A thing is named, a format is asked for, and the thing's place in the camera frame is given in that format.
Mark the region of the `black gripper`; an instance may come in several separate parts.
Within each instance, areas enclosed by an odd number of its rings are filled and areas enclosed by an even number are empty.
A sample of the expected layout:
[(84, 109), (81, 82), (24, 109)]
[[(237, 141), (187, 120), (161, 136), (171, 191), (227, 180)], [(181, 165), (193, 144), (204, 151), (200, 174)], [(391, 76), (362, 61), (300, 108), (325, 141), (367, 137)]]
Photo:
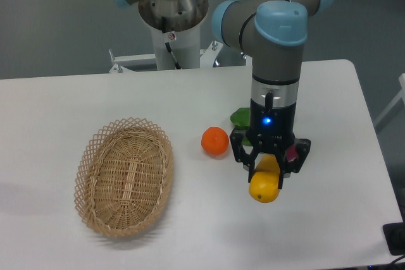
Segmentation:
[[(280, 169), (278, 189), (283, 188), (284, 179), (300, 172), (311, 149), (307, 138), (295, 138), (293, 134), (296, 103), (287, 107), (276, 107), (267, 111), (264, 106), (250, 100), (248, 131), (232, 130), (230, 143), (235, 161), (248, 170), (248, 182), (255, 172), (255, 160), (260, 152), (274, 152)], [(252, 145), (248, 154), (242, 143), (247, 138)]]

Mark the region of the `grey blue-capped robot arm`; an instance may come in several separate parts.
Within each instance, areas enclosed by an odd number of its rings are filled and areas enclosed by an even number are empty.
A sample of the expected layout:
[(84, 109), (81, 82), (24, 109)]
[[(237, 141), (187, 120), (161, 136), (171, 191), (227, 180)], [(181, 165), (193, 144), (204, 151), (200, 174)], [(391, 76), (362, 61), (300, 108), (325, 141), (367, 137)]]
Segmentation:
[[(136, 4), (153, 35), (159, 70), (199, 68), (208, 0), (115, 0)], [(275, 156), (278, 181), (300, 171), (311, 142), (293, 132), (308, 18), (334, 0), (225, 1), (213, 12), (215, 39), (252, 59), (249, 127), (230, 136), (235, 160), (253, 176), (260, 153)]]

